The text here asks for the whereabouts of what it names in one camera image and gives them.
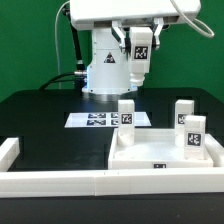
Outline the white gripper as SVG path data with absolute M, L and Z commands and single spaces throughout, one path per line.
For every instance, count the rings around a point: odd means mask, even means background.
M 70 16 L 77 30 L 111 28 L 122 53 L 131 52 L 123 28 L 150 26 L 154 20 L 152 47 L 158 50 L 163 25 L 184 22 L 171 0 L 70 0 Z

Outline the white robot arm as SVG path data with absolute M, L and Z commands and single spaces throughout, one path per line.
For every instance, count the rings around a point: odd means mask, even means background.
M 92 33 L 83 95 L 112 100 L 135 92 L 163 27 L 192 21 L 200 9 L 200 0 L 70 0 L 72 26 Z

